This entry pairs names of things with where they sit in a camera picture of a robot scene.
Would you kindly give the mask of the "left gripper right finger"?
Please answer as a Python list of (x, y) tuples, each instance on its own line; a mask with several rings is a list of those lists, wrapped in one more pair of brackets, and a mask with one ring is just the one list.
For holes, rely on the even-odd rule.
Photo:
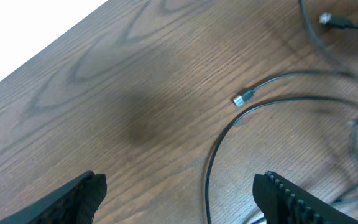
[(252, 194), (267, 223), (358, 224), (276, 172), (254, 175)]

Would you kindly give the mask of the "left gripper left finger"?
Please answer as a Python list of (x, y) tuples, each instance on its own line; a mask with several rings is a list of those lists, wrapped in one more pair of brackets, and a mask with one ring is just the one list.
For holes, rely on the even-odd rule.
[(0, 224), (92, 224), (106, 193), (106, 175), (86, 171)]

